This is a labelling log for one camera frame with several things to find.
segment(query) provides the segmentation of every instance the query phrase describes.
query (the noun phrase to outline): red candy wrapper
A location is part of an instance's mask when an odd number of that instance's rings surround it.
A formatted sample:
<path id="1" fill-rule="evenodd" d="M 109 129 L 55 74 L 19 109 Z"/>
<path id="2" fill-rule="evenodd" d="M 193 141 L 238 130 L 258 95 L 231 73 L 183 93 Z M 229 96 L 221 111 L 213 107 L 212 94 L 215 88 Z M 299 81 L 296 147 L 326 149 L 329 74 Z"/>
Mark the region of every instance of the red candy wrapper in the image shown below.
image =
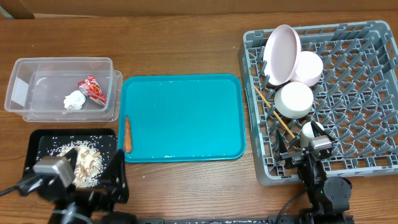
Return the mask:
<path id="1" fill-rule="evenodd" d="M 86 96 L 90 97 L 99 105 L 105 106 L 106 97 L 102 94 L 101 87 L 98 85 L 94 76 L 90 75 L 84 81 L 77 84 L 79 90 Z"/>

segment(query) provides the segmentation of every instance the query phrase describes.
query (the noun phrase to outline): teal tray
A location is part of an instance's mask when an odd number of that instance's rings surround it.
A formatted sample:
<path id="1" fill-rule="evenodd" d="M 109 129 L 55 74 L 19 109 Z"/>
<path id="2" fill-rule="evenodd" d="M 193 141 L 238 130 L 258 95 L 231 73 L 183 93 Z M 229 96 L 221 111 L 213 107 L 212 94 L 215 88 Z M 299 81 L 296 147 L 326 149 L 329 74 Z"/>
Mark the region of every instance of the teal tray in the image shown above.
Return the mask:
<path id="1" fill-rule="evenodd" d="M 126 162 L 237 159 L 246 148 L 241 83 L 230 74 L 132 77 L 122 87 L 118 149 Z"/>

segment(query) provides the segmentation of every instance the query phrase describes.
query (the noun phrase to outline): gray dish rack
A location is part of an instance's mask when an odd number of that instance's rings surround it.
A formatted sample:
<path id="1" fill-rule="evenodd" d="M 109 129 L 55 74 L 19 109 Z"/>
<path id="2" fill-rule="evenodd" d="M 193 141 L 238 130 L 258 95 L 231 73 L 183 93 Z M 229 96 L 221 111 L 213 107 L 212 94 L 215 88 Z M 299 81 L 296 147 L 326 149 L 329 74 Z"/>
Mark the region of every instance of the gray dish rack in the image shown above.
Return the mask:
<path id="1" fill-rule="evenodd" d="M 250 137 L 256 176 L 262 185 L 299 182 L 296 170 L 274 160 L 275 130 L 290 152 L 300 151 L 300 130 L 311 120 L 338 139 L 333 158 L 323 161 L 329 177 L 398 173 L 398 50 L 384 21 L 294 27 L 302 50 L 321 56 L 323 72 L 312 87 L 314 104 L 302 119 L 281 118 L 294 132 L 292 139 L 255 92 L 256 85 L 273 105 L 275 87 L 264 74 L 264 46 L 273 29 L 246 32 L 239 50 L 243 85 L 248 99 Z"/>

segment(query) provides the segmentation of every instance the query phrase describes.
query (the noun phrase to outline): carrot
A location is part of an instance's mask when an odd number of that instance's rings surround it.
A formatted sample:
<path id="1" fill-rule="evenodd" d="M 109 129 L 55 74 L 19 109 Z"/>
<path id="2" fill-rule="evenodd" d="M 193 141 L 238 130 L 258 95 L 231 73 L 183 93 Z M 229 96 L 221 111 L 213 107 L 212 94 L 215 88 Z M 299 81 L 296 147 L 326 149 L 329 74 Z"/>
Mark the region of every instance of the carrot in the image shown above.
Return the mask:
<path id="1" fill-rule="evenodd" d="M 132 139 L 131 139 L 131 125 L 130 119 L 126 116 L 126 123 L 124 124 L 124 152 L 129 154 L 132 151 Z"/>

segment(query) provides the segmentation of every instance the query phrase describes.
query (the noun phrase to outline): chopstick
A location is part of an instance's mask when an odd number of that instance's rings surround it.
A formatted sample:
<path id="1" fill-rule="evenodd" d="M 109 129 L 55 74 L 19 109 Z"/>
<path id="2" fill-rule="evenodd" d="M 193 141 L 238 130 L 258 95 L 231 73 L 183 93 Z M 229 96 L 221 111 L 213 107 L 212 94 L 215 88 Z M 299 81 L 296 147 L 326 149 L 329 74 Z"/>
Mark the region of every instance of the chopstick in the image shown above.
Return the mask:
<path id="1" fill-rule="evenodd" d="M 266 105 L 268 106 L 268 108 L 271 108 L 271 105 L 268 103 L 268 101 L 266 100 L 266 98 L 262 95 L 262 93 L 260 92 L 260 90 L 254 86 L 254 89 L 256 90 L 256 92 L 261 96 L 262 100 L 264 102 L 266 102 Z M 286 129 L 286 131 L 291 135 L 292 138 L 296 138 L 296 136 L 291 132 L 291 130 L 286 126 L 286 124 L 284 123 L 284 121 L 282 121 L 282 119 L 280 118 L 280 116 L 276 113 L 276 111 L 274 110 L 274 115 L 276 118 L 278 118 L 279 122 L 283 125 L 283 127 Z"/>

